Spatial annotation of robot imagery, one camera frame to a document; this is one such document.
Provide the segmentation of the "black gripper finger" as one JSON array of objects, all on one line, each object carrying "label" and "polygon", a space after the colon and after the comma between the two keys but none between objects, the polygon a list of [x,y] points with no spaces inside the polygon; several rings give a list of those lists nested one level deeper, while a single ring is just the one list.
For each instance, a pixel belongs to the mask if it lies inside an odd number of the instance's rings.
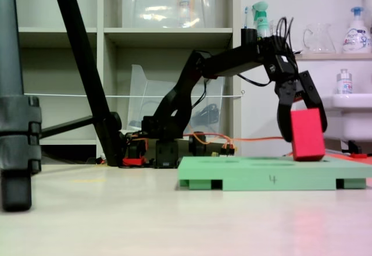
[{"label": "black gripper finger", "polygon": [[283,93],[279,96],[277,109],[277,122],[279,130],[283,139],[289,143],[292,141],[291,108],[293,101],[293,94]]},{"label": "black gripper finger", "polygon": [[326,113],[323,107],[323,102],[314,85],[314,82],[308,71],[299,74],[299,81],[302,86],[301,97],[305,102],[307,109],[317,108],[320,114],[322,131],[326,131],[328,127]]}]

